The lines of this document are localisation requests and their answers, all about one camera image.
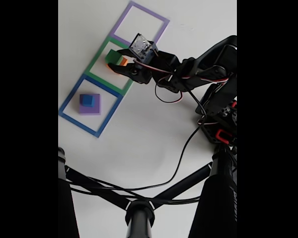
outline green cube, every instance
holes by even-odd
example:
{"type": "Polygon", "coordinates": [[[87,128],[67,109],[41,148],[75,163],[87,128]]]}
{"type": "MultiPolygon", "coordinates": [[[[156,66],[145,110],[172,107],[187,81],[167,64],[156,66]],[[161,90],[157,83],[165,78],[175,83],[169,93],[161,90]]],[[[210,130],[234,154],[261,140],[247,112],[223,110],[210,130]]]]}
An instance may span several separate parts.
{"type": "Polygon", "coordinates": [[[114,50],[110,50],[109,53],[105,57],[106,63],[113,63],[116,65],[119,65],[122,60],[123,60],[122,54],[118,53],[117,51],[114,51],[114,50]]]}

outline wire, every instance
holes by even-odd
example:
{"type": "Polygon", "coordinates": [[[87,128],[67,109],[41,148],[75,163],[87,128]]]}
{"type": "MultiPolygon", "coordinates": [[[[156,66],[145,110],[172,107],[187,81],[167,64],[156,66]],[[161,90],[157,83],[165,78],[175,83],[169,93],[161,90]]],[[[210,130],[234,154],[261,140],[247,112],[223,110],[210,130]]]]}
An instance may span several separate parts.
{"type": "Polygon", "coordinates": [[[76,182],[69,182],[69,184],[72,184],[72,185],[75,185],[75,186],[81,186],[81,187],[88,187],[88,188],[94,188],[94,189],[104,189],[104,190],[120,190],[120,191],[125,191],[129,194],[132,194],[134,196],[140,196],[139,194],[136,194],[132,191],[129,191],[125,188],[122,188],[120,186],[117,186],[117,185],[114,185],[114,184],[111,184],[109,182],[105,182],[105,181],[102,181],[102,180],[99,180],[99,179],[96,179],[96,178],[92,178],[92,177],[88,177],[90,178],[91,180],[94,180],[95,182],[100,182],[100,183],[103,183],[103,184],[106,184],[106,185],[109,185],[111,187],[100,187],[100,186],[95,186],[94,184],[89,184],[89,183],[76,183],[76,182]]]}
{"type": "Polygon", "coordinates": [[[218,124],[218,122],[211,122],[211,123],[204,123],[203,125],[214,125],[214,124],[218,124]]]}
{"type": "Polygon", "coordinates": [[[165,71],[165,70],[162,70],[162,69],[159,69],[159,68],[155,68],[155,67],[152,67],[152,66],[149,66],[147,64],[144,64],[144,63],[141,63],[139,61],[137,61],[136,59],[134,59],[134,62],[143,66],[143,67],[146,67],[146,68],[150,68],[152,70],[155,70],[155,71],[159,71],[159,72],[163,72],[163,73],[168,73],[168,74],[173,74],[172,72],[168,72],[168,71],[165,71]]]}
{"type": "MultiPolygon", "coordinates": [[[[97,193],[93,193],[93,192],[86,192],[86,191],[82,191],[79,189],[75,189],[71,187],[72,191],[78,192],[78,193],[82,193],[82,194],[87,194],[87,195],[93,195],[93,196],[99,196],[99,194],[97,193]]],[[[154,203],[161,203],[161,204],[170,204],[170,205],[178,205],[178,204],[188,204],[188,203],[194,203],[194,202],[198,202],[200,197],[194,197],[194,198],[189,198],[189,199],[173,199],[173,200],[169,200],[169,199],[160,199],[160,198],[152,198],[152,197],[142,197],[142,196],[127,196],[127,195],[121,195],[124,198],[132,198],[132,199],[141,199],[141,200],[146,200],[146,201],[151,201],[154,203]]]]}
{"type": "Polygon", "coordinates": [[[207,113],[205,112],[204,107],[201,105],[200,101],[196,98],[196,96],[194,96],[194,94],[191,92],[191,90],[188,88],[188,86],[183,83],[182,81],[180,81],[180,83],[183,85],[183,87],[189,92],[189,94],[192,96],[192,98],[197,102],[197,104],[200,106],[201,108],[201,112],[202,112],[202,118],[204,117],[204,121],[206,121],[207,119],[207,113]]]}
{"type": "Polygon", "coordinates": [[[162,99],[157,95],[157,85],[158,85],[158,83],[159,83],[161,80],[163,80],[163,79],[165,79],[165,78],[167,78],[167,77],[169,77],[169,75],[167,75],[167,76],[165,76],[165,77],[159,79],[159,80],[157,81],[157,83],[155,84],[155,87],[154,87],[154,93],[155,93],[155,96],[156,96],[160,101],[162,101],[162,102],[164,102],[164,103],[178,103],[178,102],[180,102],[180,101],[182,100],[182,98],[183,98],[183,94],[182,94],[181,91],[180,91],[180,98],[179,98],[178,100],[173,101],[173,102],[167,102],[167,101],[164,101],[164,100],[162,100],[162,99]]]}
{"type": "Polygon", "coordinates": [[[224,79],[216,79],[216,80],[210,80],[210,79],[207,79],[207,78],[200,78],[202,81],[208,81],[208,82],[211,82],[211,83],[224,83],[224,82],[227,82],[228,81],[228,78],[224,78],[224,79]]]}
{"type": "Polygon", "coordinates": [[[151,186],[145,186],[145,187],[137,187],[137,188],[122,188],[122,187],[119,187],[119,186],[116,186],[114,184],[111,184],[111,183],[108,183],[108,182],[105,182],[105,181],[102,181],[102,180],[99,180],[99,179],[95,179],[95,178],[91,178],[89,177],[90,179],[93,179],[97,182],[100,182],[100,183],[103,183],[103,184],[106,184],[106,185],[109,185],[109,186],[112,186],[112,187],[93,187],[95,189],[108,189],[108,190],[122,190],[122,191],[125,191],[125,192],[128,192],[130,193],[131,191],[138,191],[138,190],[144,190],[144,189],[148,189],[148,188],[154,188],[154,187],[160,187],[160,186],[163,186],[163,185],[166,185],[168,183],[170,183],[174,177],[176,176],[176,174],[178,173],[178,170],[179,170],[179,167],[180,167],[180,164],[181,164],[181,161],[182,161],[182,158],[183,158],[183,154],[184,154],[184,151],[188,145],[188,143],[190,142],[190,140],[192,139],[192,137],[195,135],[195,133],[197,133],[197,131],[200,129],[202,125],[198,126],[198,128],[195,129],[195,131],[190,135],[190,137],[188,138],[188,140],[185,142],[185,145],[182,149],[182,152],[181,152],[181,156],[180,156],[180,159],[179,159],[179,162],[178,162],[178,165],[177,165],[177,168],[173,174],[173,176],[171,177],[171,179],[169,179],[167,182],[164,182],[164,183],[160,183],[160,184],[156,184],[156,185],[151,185],[151,186]]]}
{"type": "Polygon", "coordinates": [[[213,92],[210,93],[208,99],[207,99],[207,100],[204,102],[204,104],[203,104],[203,108],[204,108],[205,105],[210,101],[209,99],[211,98],[211,96],[214,95],[215,93],[217,93],[217,92],[218,92],[218,91],[219,91],[225,84],[226,84],[226,82],[220,84],[220,85],[219,85],[213,92]]]}

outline black pole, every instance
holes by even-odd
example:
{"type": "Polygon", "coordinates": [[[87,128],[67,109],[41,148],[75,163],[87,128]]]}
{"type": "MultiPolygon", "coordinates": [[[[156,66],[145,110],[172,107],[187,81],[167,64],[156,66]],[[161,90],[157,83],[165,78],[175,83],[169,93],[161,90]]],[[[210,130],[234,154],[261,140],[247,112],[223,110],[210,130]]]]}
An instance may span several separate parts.
{"type": "Polygon", "coordinates": [[[216,148],[188,238],[237,237],[237,185],[228,150],[223,144],[216,148]]]}
{"type": "Polygon", "coordinates": [[[59,147],[58,238],[79,238],[71,188],[65,178],[64,150],[59,147]]]}
{"type": "MultiPolygon", "coordinates": [[[[66,178],[72,182],[81,183],[81,184],[94,184],[97,187],[104,187],[102,184],[95,182],[94,180],[90,179],[89,177],[86,177],[85,175],[82,175],[81,173],[77,172],[76,170],[73,170],[72,168],[66,166],[66,178]]],[[[104,198],[108,202],[111,202],[112,204],[116,205],[117,207],[120,207],[121,209],[126,209],[128,206],[130,200],[124,198],[123,196],[119,195],[118,193],[115,193],[111,190],[104,190],[104,189],[95,189],[90,188],[88,186],[81,185],[81,187],[96,193],[98,196],[104,198]]]]}
{"type": "MultiPolygon", "coordinates": [[[[154,198],[168,199],[168,200],[174,199],[176,196],[182,194],[189,188],[193,187],[194,185],[198,184],[202,180],[206,179],[210,175],[210,171],[211,171],[209,166],[212,166],[212,162],[203,166],[199,170],[195,171],[193,174],[184,178],[183,180],[181,180],[180,182],[171,186],[170,188],[163,191],[162,193],[158,194],[154,198]]],[[[163,204],[159,204],[159,203],[152,203],[152,204],[155,209],[157,209],[163,205],[163,204]]]]}
{"type": "Polygon", "coordinates": [[[147,201],[133,201],[127,209],[125,220],[128,225],[126,238],[152,238],[154,211],[147,201]]]}

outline purple square outline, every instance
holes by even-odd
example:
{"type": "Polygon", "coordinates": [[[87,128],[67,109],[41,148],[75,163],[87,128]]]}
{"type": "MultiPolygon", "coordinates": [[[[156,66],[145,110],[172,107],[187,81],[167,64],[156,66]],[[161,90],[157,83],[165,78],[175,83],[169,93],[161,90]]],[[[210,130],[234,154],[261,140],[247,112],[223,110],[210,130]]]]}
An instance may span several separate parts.
{"type": "Polygon", "coordinates": [[[128,14],[129,10],[132,8],[132,6],[139,8],[140,10],[160,19],[161,21],[163,21],[163,25],[161,26],[161,28],[159,29],[159,31],[156,33],[153,41],[155,43],[158,42],[159,38],[161,37],[161,35],[163,34],[163,32],[165,31],[167,25],[169,24],[170,20],[168,20],[167,18],[158,15],[157,13],[139,5],[138,3],[135,3],[133,1],[130,1],[129,4],[127,5],[126,9],[124,10],[124,12],[121,14],[121,16],[119,17],[118,21],[116,22],[115,26],[113,27],[113,29],[109,32],[109,36],[111,36],[112,38],[115,38],[116,40],[120,41],[121,43],[130,46],[131,42],[128,42],[122,38],[120,38],[119,36],[116,36],[114,33],[116,32],[116,30],[118,29],[118,27],[120,26],[120,24],[122,23],[122,21],[124,20],[124,18],[126,17],[126,15],[128,14]]]}

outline green square outline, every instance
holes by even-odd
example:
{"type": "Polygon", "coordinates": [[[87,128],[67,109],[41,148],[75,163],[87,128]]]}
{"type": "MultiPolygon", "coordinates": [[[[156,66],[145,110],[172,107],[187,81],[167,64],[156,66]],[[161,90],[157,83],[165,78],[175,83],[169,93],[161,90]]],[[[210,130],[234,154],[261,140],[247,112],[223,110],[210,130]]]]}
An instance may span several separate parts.
{"type": "Polygon", "coordinates": [[[121,43],[120,41],[108,36],[105,41],[103,42],[103,44],[101,45],[101,47],[99,48],[98,52],[96,53],[96,55],[94,56],[94,58],[92,59],[92,61],[89,63],[88,67],[86,68],[86,70],[84,71],[84,74],[88,75],[89,77],[91,77],[92,79],[95,79],[96,81],[104,84],[105,86],[111,88],[112,90],[116,91],[117,93],[119,93],[122,96],[125,96],[126,93],[128,92],[130,86],[133,84],[133,81],[131,79],[128,79],[127,83],[125,84],[125,87],[123,89],[120,89],[118,87],[116,87],[115,85],[107,82],[106,80],[98,77],[97,75],[93,74],[90,72],[90,69],[93,67],[93,65],[95,64],[95,62],[98,60],[99,56],[101,55],[101,53],[103,52],[104,48],[106,47],[106,45],[108,44],[108,42],[114,43],[115,45],[123,48],[123,49],[127,49],[128,46],[121,43]]]}

